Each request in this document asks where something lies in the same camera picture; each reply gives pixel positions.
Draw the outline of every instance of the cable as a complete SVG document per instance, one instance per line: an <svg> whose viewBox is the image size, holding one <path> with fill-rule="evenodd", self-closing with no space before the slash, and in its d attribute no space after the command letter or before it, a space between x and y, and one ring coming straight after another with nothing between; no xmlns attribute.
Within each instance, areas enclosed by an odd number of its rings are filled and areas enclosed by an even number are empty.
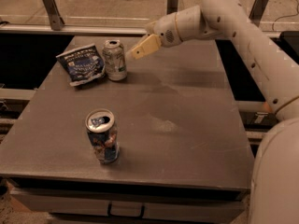
<svg viewBox="0 0 299 224"><path fill-rule="evenodd" d="M278 21L278 20L280 20L280 19L285 19L285 18L290 18L290 17L296 17L296 16L298 16L299 15L299 1L298 0L295 0L296 2L297 2L297 12L296 12L296 14L293 14L293 15L287 15L287 16L282 16L282 17L279 17L279 18L277 18L275 21L273 21L273 23L272 23L272 31L274 31L274 25L275 25L275 23Z"/></svg>

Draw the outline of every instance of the can lid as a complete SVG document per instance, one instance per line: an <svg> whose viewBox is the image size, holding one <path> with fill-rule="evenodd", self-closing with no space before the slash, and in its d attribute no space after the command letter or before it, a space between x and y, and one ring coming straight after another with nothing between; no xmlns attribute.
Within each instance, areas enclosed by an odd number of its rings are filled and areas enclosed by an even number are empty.
<svg viewBox="0 0 299 224"><path fill-rule="evenodd" d="M93 133L102 133L107 131L114 124L114 115L107 109L96 109L91 112L86 120L87 129Z"/></svg>
<svg viewBox="0 0 299 224"><path fill-rule="evenodd" d="M107 40L104 43L104 47L107 49L114 49L121 45L120 40Z"/></svg>

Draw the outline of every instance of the black handle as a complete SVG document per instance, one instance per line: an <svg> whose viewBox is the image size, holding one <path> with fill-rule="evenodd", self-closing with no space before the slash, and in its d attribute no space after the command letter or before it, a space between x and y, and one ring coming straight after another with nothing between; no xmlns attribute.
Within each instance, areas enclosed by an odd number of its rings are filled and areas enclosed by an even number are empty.
<svg viewBox="0 0 299 224"><path fill-rule="evenodd" d="M130 217L130 218L141 219L141 218L144 216L144 209L145 209L145 207L144 207L144 205L142 205L142 206L141 206L141 210L140 210L140 214L139 214L139 216L136 216L136 217ZM126 217L126 218L128 218L128 216L113 215L113 214L111 213L111 210L112 210L112 203L109 204L108 209L107 209L107 215L108 215L109 217Z"/></svg>

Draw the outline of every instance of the table surface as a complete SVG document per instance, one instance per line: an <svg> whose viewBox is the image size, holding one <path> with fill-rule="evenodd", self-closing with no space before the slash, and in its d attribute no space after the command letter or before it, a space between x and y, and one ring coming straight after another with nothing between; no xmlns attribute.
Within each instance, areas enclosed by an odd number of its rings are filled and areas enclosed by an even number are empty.
<svg viewBox="0 0 299 224"><path fill-rule="evenodd" d="M75 36L66 50L111 37ZM125 49L138 38L122 37ZM253 155L214 41L189 41L74 88L54 65L0 145L0 175L244 190ZM119 158L96 159L84 121L97 108L118 123Z"/></svg>

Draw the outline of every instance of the soda can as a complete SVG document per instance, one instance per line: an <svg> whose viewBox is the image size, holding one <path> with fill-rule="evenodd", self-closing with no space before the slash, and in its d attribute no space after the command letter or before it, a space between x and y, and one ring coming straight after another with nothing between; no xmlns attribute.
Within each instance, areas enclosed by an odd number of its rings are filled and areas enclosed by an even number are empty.
<svg viewBox="0 0 299 224"><path fill-rule="evenodd" d="M115 161L120 148L117 143L117 124L114 115L107 109L91 112L85 120L87 134L96 158L103 164Z"/></svg>
<svg viewBox="0 0 299 224"><path fill-rule="evenodd" d="M122 80L127 77L123 44L120 40L107 40L103 47L105 69L109 79Z"/></svg>

